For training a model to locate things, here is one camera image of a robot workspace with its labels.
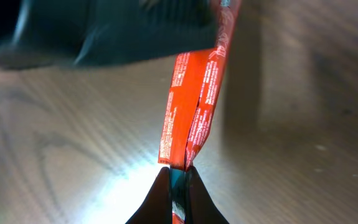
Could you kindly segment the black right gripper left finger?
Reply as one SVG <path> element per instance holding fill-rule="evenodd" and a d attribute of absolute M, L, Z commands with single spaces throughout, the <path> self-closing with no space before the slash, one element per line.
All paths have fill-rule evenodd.
<path fill-rule="evenodd" d="M 163 167 L 141 206 L 126 224 L 171 224 L 172 196 L 170 170 Z"/>

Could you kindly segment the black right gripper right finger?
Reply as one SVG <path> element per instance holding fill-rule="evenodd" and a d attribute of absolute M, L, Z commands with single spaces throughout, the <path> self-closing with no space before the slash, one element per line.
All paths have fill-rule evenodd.
<path fill-rule="evenodd" d="M 228 224 L 194 166 L 186 172 L 185 195 L 185 224 Z"/>

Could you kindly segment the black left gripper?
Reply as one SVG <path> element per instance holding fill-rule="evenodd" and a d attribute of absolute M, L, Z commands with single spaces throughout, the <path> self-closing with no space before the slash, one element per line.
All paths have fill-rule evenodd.
<path fill-rule="evenodd" d="M 212 48 L 211 0 L 0 0 L 0 67 L 98 67 Z"/>

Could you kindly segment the red white tube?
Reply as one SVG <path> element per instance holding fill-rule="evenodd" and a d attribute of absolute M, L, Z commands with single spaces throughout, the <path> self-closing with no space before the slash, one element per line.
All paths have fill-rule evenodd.
<path fill-rule="evenodd" d="M 210 133 L 241 0 L 219 0 L 214 5 L 219 20 L 215 46 L 176 57 L 167 98 L 158 162 L 170 166 L 173 223 L 188 221 L 185 172 Z"/>

